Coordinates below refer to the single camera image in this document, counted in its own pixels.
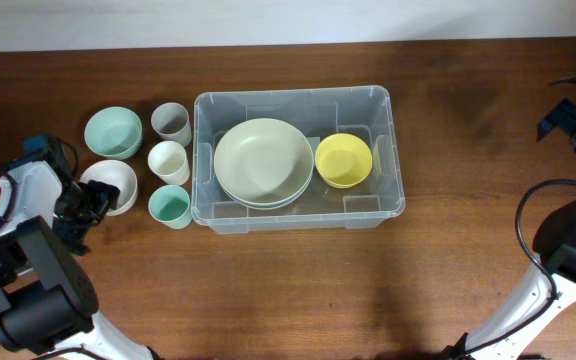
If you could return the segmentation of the cream cup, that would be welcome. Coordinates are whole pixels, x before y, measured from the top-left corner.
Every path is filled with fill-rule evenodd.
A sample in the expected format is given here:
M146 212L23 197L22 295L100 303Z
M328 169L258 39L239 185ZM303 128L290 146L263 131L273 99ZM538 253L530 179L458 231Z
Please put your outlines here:
M155 145L147 157L149 169L169 185L184 185L190 178L190 167L185 148L174 141Z

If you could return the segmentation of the green bowl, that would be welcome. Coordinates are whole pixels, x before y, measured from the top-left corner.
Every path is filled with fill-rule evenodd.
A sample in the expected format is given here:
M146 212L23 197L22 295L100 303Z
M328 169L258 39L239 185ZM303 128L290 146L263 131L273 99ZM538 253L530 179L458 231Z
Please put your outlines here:
M128 108L104 108L87 122L84 141L97 155L112 160L128 159L143 142L141 119Z

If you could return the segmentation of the beige bowl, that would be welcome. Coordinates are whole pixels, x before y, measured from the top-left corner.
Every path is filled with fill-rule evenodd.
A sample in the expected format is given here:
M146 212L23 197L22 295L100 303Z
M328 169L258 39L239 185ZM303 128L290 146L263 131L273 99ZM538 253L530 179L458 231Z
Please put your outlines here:
M256 210L273 210L273 209L278 209L281 207L284 207L294 201L296 201L307 189L307 187L310 185L310 182L312 180L313 175L311 174L311 176L309 177L309 179L306 181L306 183L293 195L289 196L288 198L281 200L277 203L268 203L268 204L255 204L253 202L249 202L246 200L242 200L237 198L235 195L232 195L230 192L228 192L225 188L222 187L222 190L225 194L227 194L232 200L234 200L235 202L246 206L248 208L252 208L252 209L256 209Z
M295 126L272 118L244 121L219 141L214 172L237 198L277 203L295 194L313 174L314 154Z

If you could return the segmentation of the white bowl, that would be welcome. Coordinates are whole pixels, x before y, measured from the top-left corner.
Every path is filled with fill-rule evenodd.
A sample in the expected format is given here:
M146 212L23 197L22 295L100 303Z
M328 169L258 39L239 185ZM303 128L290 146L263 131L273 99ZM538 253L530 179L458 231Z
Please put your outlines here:
M138 181L132 168L119 160L104 160L87 168L80 177L80 181L88 183L90 180L113 185L119 189L117 205L111 208L108 216L118 216L135 204L138 196Z

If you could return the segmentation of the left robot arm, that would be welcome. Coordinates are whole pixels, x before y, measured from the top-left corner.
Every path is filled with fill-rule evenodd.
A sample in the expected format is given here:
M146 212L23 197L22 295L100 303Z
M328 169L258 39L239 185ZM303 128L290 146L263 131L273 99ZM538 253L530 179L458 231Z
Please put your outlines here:
M157 359L100 312L76 260L119 188L76 181L78 154L57 137L28 138L23 150L0 167L0 345L38 359Z

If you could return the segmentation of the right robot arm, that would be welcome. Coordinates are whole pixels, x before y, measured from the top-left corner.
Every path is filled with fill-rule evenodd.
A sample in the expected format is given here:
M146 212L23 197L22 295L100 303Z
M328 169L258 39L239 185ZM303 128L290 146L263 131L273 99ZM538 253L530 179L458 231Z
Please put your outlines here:
M562 100L537 125L543 139L554 128L564 130L576 153L576 104ZM533 242L521 229L525 205L541 189L576 188L576 180L551 179L532 186L515 213L515 233L530 266L520 284L495 314L479 329L465 333L446 347L444 359L522 359L524 349L558 314L576 302L576 199L550 213Z

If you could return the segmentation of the yellow bowl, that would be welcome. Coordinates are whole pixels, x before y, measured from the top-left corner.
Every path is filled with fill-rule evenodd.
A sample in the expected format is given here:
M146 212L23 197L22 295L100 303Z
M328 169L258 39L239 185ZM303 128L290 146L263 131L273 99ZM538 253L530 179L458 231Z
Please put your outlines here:
M372 152L368 145L355 135L333 134L318 145L315 166L328 185L347 189L358 185L371 173Z

